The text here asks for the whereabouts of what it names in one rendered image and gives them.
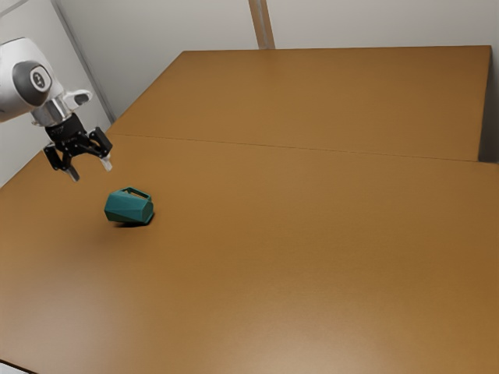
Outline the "teal faceted mug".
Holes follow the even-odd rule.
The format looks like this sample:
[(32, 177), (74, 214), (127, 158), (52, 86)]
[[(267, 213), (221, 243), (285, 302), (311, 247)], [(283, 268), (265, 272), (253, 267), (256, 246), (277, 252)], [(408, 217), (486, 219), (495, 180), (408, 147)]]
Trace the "teal faceted mug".
[(154, 204), (151, 195), (129, 186), (108, 195), (104, 214), (111, 222), (147, 225), (154, 216)]

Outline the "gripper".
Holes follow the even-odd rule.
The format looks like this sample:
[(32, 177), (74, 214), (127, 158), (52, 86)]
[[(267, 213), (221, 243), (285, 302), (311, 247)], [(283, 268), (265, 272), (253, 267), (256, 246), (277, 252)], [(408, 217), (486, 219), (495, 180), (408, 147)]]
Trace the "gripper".
[(111, 141), (100, 127), (88, 133), (77, 114), (58, 125), (45, 127), (49, 139), (53, 142), (44, 148), (44, 155), (55, 171), (65, 172), (74, 182), (80, 175), (72, 164), (72, 158), (86, 153), (90, 148), (98, 157), (106, 171), (112, 170)]

